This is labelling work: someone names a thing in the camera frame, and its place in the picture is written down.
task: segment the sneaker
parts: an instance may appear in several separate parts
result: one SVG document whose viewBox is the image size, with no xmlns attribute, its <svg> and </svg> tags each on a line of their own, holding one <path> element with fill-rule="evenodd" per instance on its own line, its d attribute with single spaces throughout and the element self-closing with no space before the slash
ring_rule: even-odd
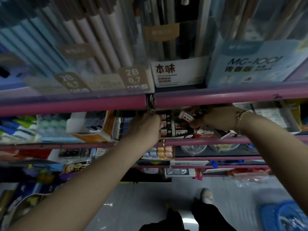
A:
<svg viewBox="0 0 308 231">
<path fill-rule="evenodd" d="M 213 204 L 213 193 L 209 189 L 203 188 L 200 194 L 200 200 L 205 204 Z"/>
</svg>

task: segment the gold bracelet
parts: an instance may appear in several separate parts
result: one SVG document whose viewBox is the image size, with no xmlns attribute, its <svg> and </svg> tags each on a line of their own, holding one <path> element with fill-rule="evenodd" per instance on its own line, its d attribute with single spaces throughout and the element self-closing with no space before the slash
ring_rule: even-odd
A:
<svg viewBox="0 0 308 231">
<path fill-rule="evenodd" d="M 235 128 L 236 128 L 236 132 L 241 135 L 241 132 L 240 130 L 237 128 L 237 125 L 238 125 L 238 121 L 241 120 L 242 118 L 242 115 L 245 113 L 245 112 L 252 112 L 251 110 L 244 110 L 244 111 L 237 111 L 235 113 Z"/>
</svg>

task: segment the person's right hand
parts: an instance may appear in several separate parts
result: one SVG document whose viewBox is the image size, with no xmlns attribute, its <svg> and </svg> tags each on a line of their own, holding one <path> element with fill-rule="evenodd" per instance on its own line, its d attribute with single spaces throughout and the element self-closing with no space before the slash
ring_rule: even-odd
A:
<svg viewBox="0 0 308 231">
<path fill-rule="evenodd" d="M 244 109 L 235 106 L 209 107 L 202 118 L 190 122 L 191 128 L 213 127 L 221 131 L 236 130 L 236 112 Z"/>
</svg>

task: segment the light blue box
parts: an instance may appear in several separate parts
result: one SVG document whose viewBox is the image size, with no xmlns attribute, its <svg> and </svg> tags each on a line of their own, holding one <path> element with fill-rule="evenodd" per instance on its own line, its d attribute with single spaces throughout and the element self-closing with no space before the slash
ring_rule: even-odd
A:
<svg viewBox="0 0 308 231">
<path fill-rule="evenodd" d="M 219 35 L 208 88 L 284 81 L 308 57 L 308 39 L 224 41 Z"/>
</svg>

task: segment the black pants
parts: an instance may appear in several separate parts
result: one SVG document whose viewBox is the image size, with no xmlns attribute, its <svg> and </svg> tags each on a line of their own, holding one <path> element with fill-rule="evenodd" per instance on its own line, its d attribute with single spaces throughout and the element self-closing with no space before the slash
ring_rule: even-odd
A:
<svg viewBox="0 0 308 231">
<path fill-rule="evenodd" d="M 200 200 L 195 200 L 192 204 L 191 212 L 199 224 L 199 231 L 236 231 L 224 219 L 218 208 L 212 204 L 205 204 Z M 167 218 L 158 223 L 152 223 L 141 227 L 140 231 L 181 231 L 184 224 L 181 215 L 172 209 L 168 210 Z"/>
</svg>

